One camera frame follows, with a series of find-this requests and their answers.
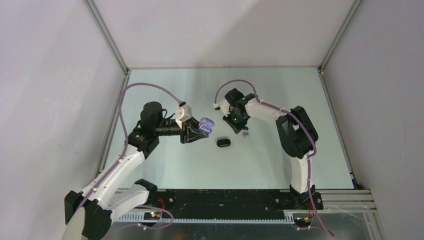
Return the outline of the purple earbud charging case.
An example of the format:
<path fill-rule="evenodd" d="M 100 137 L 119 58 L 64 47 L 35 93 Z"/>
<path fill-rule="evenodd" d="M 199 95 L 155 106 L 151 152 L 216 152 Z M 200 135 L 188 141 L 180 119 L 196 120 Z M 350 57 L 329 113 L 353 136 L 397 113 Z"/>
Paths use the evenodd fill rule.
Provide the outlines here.
<path fill-rule="evenodd" d="M 214 126 L 214 121 L 207 117 L 202 117 L 198 123 L 198 129 L 205 134 L 211 134 Z"/>

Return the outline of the black earbud charging case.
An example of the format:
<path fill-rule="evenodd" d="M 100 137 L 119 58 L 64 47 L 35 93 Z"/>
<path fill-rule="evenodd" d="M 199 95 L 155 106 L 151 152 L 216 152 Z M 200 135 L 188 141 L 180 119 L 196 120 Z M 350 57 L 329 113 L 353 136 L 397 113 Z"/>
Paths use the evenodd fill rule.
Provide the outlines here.
<path fill-rule="evenodd" d="M 231 145 L 231 140 L 230 139 L 228 139 L 228 138 L 222 138 L 222 139 L 218 139 L 217 141 L 216 141 L 216 145 L 219 147 L 219 148 L 226 148 L 226 147 L 229 147 L 230 145 Z"/>

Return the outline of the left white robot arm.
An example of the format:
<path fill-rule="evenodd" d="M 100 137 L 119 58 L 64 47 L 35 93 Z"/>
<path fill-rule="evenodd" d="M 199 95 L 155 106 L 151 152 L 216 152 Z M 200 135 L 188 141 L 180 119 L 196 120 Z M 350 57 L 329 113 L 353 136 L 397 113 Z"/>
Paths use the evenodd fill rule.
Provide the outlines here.
<path fill-rule="evenodd" d="M 159 145 L 161 136 L 179 136 L 182 144 L 188 144 L 207 138 L 215 125 L 207 117 L 196 120 L 185 102 L 168 118 L 164 117 L 165 111 L 159 102 L 146 103 L 140 120 L 125 138 L 122 153 L 83 190 L 70 191 L 66 195 L 66 229 L 62 239 L 100 240 L 117 219 L 141 205 L 157 213 L 163 212 L 155 207 L 157 186 L 149 181 L 140 179 L 120 194 L 116 191 Z"/>

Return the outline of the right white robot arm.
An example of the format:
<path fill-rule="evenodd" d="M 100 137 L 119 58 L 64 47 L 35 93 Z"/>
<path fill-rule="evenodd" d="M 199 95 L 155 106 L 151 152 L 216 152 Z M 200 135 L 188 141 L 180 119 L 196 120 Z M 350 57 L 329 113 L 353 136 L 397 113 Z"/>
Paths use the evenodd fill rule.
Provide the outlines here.
<path fill-rule="evenodd" d="M 314 208 L 311 158 L 317 152 L 319 136 L 306 110 L 301 106 L 289 110 L 276 107 L 259 100 L 253 93 L 243 95 L 236 88 L 227 92 L 224 99 L 215 102 L 213 107 L 222 111 L 222 119 L 236 134 L 246 128 L 251 118 L 274 124 L 281 147 L 290 156 L 291 204 L 297 209 Z"/>

